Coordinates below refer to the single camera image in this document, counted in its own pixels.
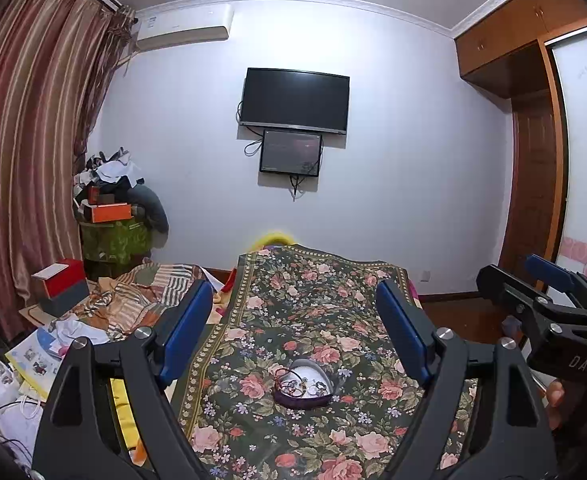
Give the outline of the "person's hand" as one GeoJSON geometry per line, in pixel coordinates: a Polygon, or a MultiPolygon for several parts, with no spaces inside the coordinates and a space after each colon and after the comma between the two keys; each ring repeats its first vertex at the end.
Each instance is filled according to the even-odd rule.
{"type": "Polygon", "coordinates": [[[557,429],[565,420],[563,414],[563,400],[565,400],[565,388],[560,380],[554,380],[549,384],[545,392],[546,413],[551,430],[557,429]]]}

